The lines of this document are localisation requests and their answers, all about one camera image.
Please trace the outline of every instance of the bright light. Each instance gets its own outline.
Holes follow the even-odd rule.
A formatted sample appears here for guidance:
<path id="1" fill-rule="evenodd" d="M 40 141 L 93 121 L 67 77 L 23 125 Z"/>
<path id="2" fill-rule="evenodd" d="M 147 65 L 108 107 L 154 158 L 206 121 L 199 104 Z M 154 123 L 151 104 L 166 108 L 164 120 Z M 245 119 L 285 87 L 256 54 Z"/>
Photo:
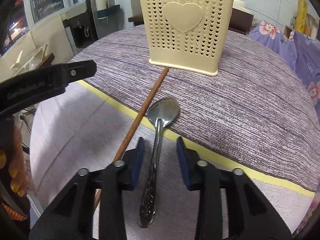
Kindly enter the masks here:
<path id="1" fill-rule="evenodd" d="M 17 23 L 13 23 L 13 26 L 10 28 L 10 30 L 13 29 L 17 25 L 18 25 L 18 22 Z"/>

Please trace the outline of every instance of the metal spoon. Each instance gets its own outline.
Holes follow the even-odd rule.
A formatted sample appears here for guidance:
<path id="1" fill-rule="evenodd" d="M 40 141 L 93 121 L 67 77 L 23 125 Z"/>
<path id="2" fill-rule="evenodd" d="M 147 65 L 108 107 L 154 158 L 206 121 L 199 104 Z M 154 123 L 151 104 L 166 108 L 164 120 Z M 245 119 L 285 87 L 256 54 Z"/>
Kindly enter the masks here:
<path id="1" fill-rule="evenodd" d="M 146 185 L 138 209 L 138 223 L 142 228 L 151 225 L 156 213 L 156 171 L 161 132 L 175 119 L 179 112 L 179 104 L 172 97 L 162 98 L 155 102 L 148 111 L 148 119 L 156 128 L 155 143 Z"/>

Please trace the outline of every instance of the purple fabric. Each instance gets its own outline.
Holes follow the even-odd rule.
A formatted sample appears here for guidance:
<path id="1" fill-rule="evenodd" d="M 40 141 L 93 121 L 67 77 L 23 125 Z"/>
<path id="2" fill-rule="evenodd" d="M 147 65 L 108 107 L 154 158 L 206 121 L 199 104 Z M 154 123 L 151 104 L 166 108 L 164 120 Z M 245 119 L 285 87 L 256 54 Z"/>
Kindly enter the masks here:
<path id="1" fill-rule="evenodd" d="M 249 37 L 272 49 L 290 66 L 308 90 L 320 120 L 320 45 L 296 31 L 292 31 L 288 39 L 264 21 Z"/>

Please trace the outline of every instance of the screw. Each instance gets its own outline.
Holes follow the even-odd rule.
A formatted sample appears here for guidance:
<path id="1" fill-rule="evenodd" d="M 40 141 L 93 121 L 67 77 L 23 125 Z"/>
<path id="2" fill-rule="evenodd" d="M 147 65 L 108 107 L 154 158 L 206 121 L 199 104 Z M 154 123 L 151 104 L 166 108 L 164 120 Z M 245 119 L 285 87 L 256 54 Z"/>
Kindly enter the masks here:
<path id="1" fill-rule="evenodd" d="M 79 171 L 78 171 L 78 174 L 79 174 L 80 176 L 87 175 L 88 173 L 89 173 L 89 171 L 88 171 L 87 169 L 84 169 L 84 168 L 79 169 Z"/>
<path id="2" fill-rule="evenodd" d="M 236 168 L 233 170 L 233 173 L 238 175 L 238 176 L 241 176 L 243 174 L 243 170 L 239 169 L 239 168 Z"/>
<path id="3" fill-rule="evenodd" d="M 198 164 L 198 166 L 200 166 L 200 167 L 205 167 L 205 166 L 208 165 L 208 163 L 207 163 L 205 160 L 199 160 L 199 161 L 197 162 L 197 164 Z"/>
<path id="4" fill-rule="evenodd" d="M 122 167 L 124 164 L 125 162 L 123 160 L 118 160 L 113 163 L 113 165 L 116 167 Z"/>

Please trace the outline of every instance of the yellow plastic basket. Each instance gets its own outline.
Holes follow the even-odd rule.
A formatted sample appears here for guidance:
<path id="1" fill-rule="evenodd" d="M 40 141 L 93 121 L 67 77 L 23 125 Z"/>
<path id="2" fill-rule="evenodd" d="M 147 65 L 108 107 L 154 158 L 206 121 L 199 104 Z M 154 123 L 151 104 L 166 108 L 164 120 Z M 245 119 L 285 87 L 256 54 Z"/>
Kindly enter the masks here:
<path id="1" fill-rule="evenodd" d="M 233 0 L 140 0 L 153 65 L 216 76 Z"/>

